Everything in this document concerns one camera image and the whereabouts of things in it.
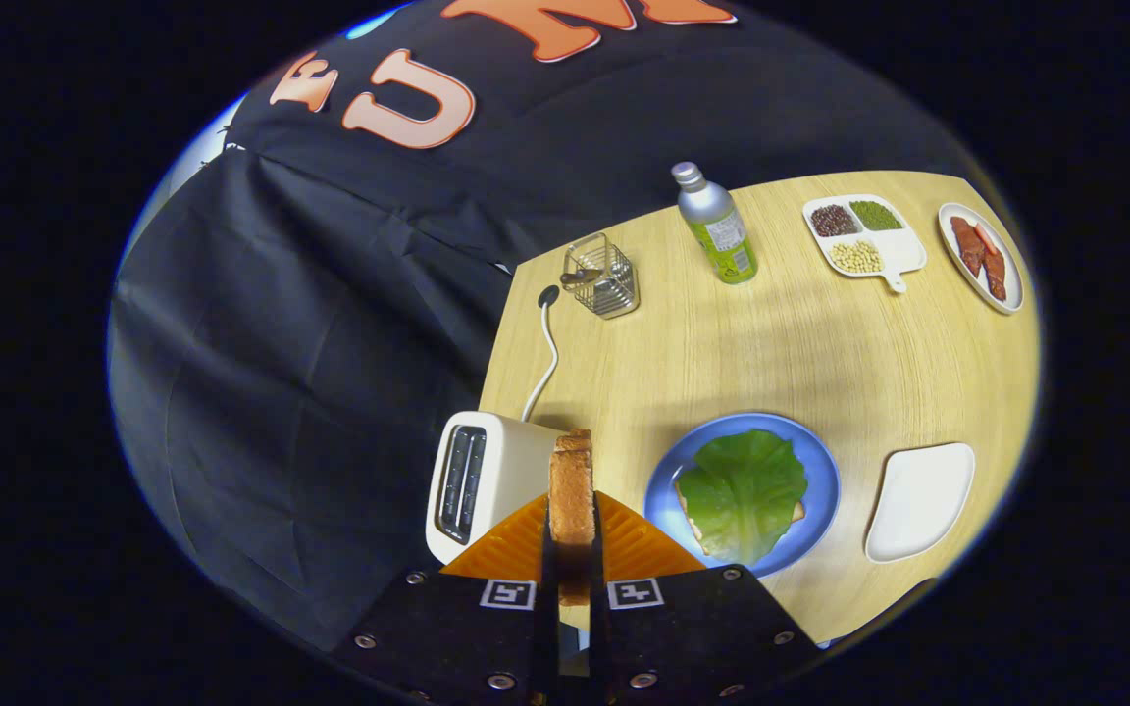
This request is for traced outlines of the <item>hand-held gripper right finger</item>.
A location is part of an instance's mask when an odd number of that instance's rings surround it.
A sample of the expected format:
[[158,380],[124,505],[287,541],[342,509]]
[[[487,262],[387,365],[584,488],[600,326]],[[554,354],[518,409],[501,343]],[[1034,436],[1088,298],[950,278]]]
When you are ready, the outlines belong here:
[[754,705],[828,659],[731,564],[591,585],[591,705]]

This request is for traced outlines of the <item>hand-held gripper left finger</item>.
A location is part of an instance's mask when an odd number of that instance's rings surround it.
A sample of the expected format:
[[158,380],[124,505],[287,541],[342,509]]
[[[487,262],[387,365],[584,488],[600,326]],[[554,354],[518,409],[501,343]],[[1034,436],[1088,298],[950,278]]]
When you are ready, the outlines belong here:
[[329,657],[399,705],[553,705],[559,593],[540,496],[499,523],[522,532],[534,579],[508,563],[471,574],[408,569],[389,582]]

